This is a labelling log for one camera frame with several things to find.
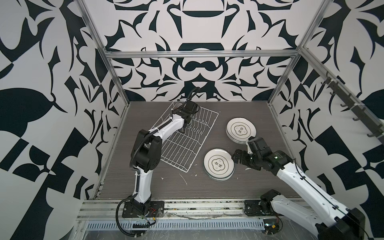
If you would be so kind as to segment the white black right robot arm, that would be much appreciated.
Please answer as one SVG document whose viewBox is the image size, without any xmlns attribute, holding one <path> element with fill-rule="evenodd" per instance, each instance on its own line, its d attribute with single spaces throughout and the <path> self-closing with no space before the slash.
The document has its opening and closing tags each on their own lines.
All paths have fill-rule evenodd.
<svg viewBox="0 0 384 240">
<path fill-rule="evenodd" d="M 311 232 L 319 240 L 363 240 L 365 215 L 349 209 L 312 181 L 283 151 L 272 152 L 263 138 L 250 137 L 247 150 L 236 150 L 236 164 L 260 171 L 264 169 L 290 186 L 311 207 L 308 210 L 276 190 L 270 190 L 259 201 L 245 201 L 245 214 L 282 215 Z"/>
</svg>

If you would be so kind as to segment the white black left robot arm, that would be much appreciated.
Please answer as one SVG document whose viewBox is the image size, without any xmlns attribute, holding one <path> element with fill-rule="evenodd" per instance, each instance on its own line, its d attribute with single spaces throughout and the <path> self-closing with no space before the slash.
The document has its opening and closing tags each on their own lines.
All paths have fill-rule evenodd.
<svg viewBox="0 0 384 240">
<path fill-rule="evenodd" d="M 184 131 L 193 116 L 200 110 L 192 98 L 200 87 L 190 91 L 185 102 L 171 109 L 170 116 L 150 130 L 140 130 L 131 153 L 130 169 L 135 171 L 135 190 L 130 204 L 134 210 L 146 215 L 151 203 L 151 182 L 153 170 L 158 166 L 165 140 L 177 131 Z"/>
</svg>

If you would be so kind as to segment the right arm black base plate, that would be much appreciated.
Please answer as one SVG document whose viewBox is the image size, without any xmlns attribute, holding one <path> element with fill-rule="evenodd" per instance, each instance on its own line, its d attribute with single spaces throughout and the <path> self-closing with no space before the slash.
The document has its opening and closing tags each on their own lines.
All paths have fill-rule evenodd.
<svg viewBox="0 0 384 240">
<path fill-rule="evenodd" d="M 266 200 L 245 200 L 244 213 L 248 217 L 268 216 L 271 214 L 269 203 Z"/>
</svg>

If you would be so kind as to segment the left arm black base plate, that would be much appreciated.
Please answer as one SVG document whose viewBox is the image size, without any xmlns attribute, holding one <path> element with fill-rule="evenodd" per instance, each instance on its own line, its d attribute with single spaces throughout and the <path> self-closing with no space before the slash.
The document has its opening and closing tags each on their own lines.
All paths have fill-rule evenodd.
<svg viewBox="0 0 384 240">
<path fill-rule="evenodd" d="M 127 201 L 124 204 L 122 217 L 123 218 L 136 218 L 139 216 L 156 217 L 162 214 L 165 208 L 164 201 L 147 201 L 139 203 L 136 200 Z"/>
</svg>

